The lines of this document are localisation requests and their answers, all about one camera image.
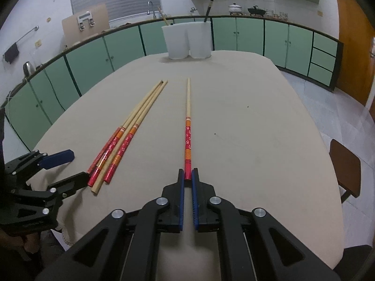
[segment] triangular cutout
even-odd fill
[[[89,243],[87,243],[79,252],[74,255],[74,261],[88,267],[92,267],[102,248],[104,240],[108,234],[108,229],[103,229]]]
[[[276,245],[276,249],[280,255],[282,264],[284,266],[290,266],[303,260],[303,255],[297,250],[292,243],[290,243],[282,234],[280,234],[275,228],[270,228],[269,232]]]
[[[17,217],[18,218],[24,218],[24,217],[28,217],[28,216],[34,215],[34,214],[36,214],[35,210],[28,210],[28,209],[20,208],[20,209],[18,209]]]

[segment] tiled floor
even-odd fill
[[[372,246],[375,231],[375,124],[370,114],[340,89],[331,93],[296,76],[282,74],[310,112],[327,150],[334,138],[360,158],[360,196],[357,199],[350,196],[342,205],[345,247]]]

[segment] stool leg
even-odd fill
[[[345,193],[341,196],[341,204],[346,201],[346,199],[350,196],[349,191],[345,191]]]

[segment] white pot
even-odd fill
[[[230,13],[242,13],[242,7],[237,5],[236,3],[233,3],[232,5],[229,5],[229,12]]]

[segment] metal bolt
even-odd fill
[[[123,215],[124,215],[124,212],[121,209],[116,209],[112,211],[112,217],[114,217],[115,219],[119,219]]]
[[[215,204],[215,205],[220,204],[221,198],[218,197],[218,196],[213,196],[213,197],[210,198],[210,203]]]
[[[165,205],[168,203],[168,199],[166,197],[159,197],[156,199],[156,203],[158,205]]]
[[[257,217],[264,217],[266,215],[266,211],[263,209],[263,208],[257,208],[254,210],[254,214],[257,216]]]

